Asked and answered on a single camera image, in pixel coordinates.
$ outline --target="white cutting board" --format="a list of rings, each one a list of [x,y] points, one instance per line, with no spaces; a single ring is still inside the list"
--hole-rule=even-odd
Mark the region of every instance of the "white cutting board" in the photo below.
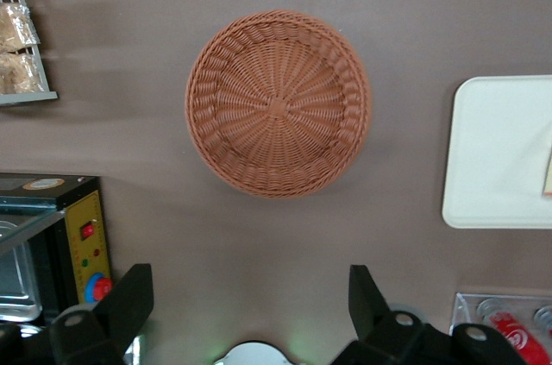
[[[442,217],[459,229],[551,229],[552,75],[474,78],[455,95]]]

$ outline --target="toaster oven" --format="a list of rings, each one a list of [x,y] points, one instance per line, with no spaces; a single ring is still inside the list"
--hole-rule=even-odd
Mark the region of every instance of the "toaster oven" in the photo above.
[[[50,324],[111,287],[98,177],[0,173],[0,321]]]

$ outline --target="round woven basket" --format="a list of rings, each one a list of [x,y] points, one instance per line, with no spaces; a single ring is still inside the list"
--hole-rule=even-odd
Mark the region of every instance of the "round woven basket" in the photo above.
[[[254,195],[298,197],[337,179],[360,152],[371,92],[358,55],[332,27],[267,11],[235,20],[204,47],[186,116],[222,179]]]

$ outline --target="gray wall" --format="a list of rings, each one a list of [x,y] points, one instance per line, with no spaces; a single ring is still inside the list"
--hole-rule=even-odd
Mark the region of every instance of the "gray wall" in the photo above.
[[[28,2],[60,100],[0,110],[0,170],[103,177],[114,269],[154,267],[149,363],[211,363],[249,338],[328,363],[354,337],[351,263],[440,330],[458,290],[550,293],[549,231],[453,230],[440,215],[455,89],[478,75],[550,73],[550,0]],[[204,43],[273,8],[341,30],[373,87],[355,164],[284,201],[217,178],[184,115]]]

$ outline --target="plastic bag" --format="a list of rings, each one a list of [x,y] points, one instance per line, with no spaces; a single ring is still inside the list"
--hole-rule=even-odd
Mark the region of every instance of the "plastic bag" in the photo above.
[[[35,93],[44,91],[32,54],[0,54],[0,93]]]
[[[38,43],[28,7],[20,3],[1,3],[0,52],[16,52]]]

